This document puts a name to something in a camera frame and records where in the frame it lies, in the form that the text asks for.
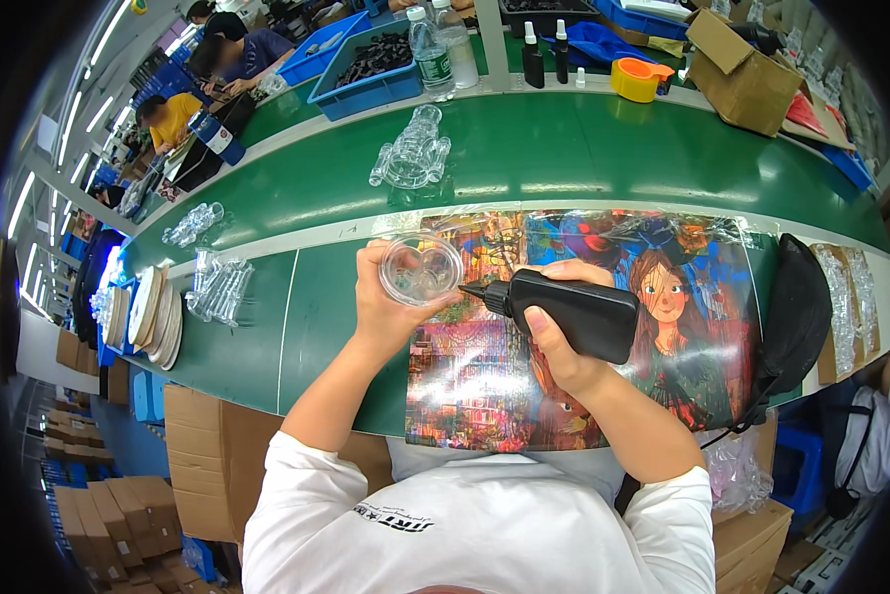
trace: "blue shirt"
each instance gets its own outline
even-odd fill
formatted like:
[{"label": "blue shirt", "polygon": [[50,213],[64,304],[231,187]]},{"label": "blue shirt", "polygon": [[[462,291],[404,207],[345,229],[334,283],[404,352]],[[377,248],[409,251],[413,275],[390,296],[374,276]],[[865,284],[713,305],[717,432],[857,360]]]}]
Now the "blue shirt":
[{"label": "blue shirt", "polygon": [[229,66],[221,75],[227,83],[238,78],[248,80],[279,59],[295,46],[269,29],[258,29],[243,36],[243,55],[237,64]]}]

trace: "black glue bottle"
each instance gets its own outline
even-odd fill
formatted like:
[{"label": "black glue bottle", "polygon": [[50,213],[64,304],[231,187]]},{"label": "black glue bottle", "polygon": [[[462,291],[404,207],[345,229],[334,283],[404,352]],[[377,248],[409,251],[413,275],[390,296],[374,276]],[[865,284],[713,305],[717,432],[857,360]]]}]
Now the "black glue bottle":
[{"label": "black glue bottle", "polygon": [[524,310],[543,309],[560,326],[570,346],[580,354],[622,365],[636,336],[640,300],[629,291],[582,280],[551,280],[522,268],[507,280],[486,286],[459,285],[485,302],[488,311],[510,317],[530,336]]},{"label": "black glue bottle", "polygon": [[524,80],[534,89],[544,88],[544,56],[537,48],[534,23],[524,21],[524,47],[521,49],[521,63],[524,65]]},{"label": "black glue bottle", "polygon": [[557,57],[557,82],[566,85],[570,79],[568,67],[570,66],[570,56],[568,48],[570,44],[567,41],[567,28],[564,25],[564,19],[557,19],[557,43],[554,44],[554,53]]}]

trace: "yellow shirt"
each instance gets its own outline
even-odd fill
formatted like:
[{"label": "yellow shirt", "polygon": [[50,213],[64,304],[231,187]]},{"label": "yellow shirt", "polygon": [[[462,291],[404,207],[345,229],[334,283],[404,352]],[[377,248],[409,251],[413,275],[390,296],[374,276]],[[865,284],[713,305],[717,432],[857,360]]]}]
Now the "yellow shirt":
[{"label": "yellow shirt", "polygon": [[191,116],[198,112],[203,103],[190,93],[179,93],[169,98],[164,106],[167,107],[167,117],[159,126],[151,126],[151,141],[155,149],[167,141],[173,143],[177,132],[187,125]]}]

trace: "colorful painting print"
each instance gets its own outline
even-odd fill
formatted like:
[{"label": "colorful painting print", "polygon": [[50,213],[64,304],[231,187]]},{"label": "colorful painting print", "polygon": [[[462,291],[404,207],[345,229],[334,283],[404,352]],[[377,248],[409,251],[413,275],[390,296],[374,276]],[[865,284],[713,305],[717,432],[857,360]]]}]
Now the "colorful painting print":
[{"label": "colorful painting print", "polygon": [[[630,359],[616,369],[692,431],[728,426],[740,414],[760,337],[734,220],[539,211],[450,226],[440,235],[461,253],[465,284],[570,257],[609,270],[644,306]],[[553,382],[540,351],[476,299],[420,326],[410,348],[410,443],[491,451],[606,445],[589,412]]]}]

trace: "printed logo on shirt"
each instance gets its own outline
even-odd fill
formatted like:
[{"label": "printed logo on shirt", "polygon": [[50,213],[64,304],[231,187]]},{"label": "printed logo on shirt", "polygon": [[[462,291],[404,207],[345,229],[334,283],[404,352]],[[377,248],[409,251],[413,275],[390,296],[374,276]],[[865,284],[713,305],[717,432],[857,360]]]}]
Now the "printed logo on shirt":
[{"label": "printed logo on shirt", "polygon": [[359,517],[363,520],[382,524],[402,532],[424,532],[428,527],[434,526],[431,518],[410,516],[399,507],[388,507],[385,505],[377,507],[362,502],[353,507],[353,511],[359,514]]}]

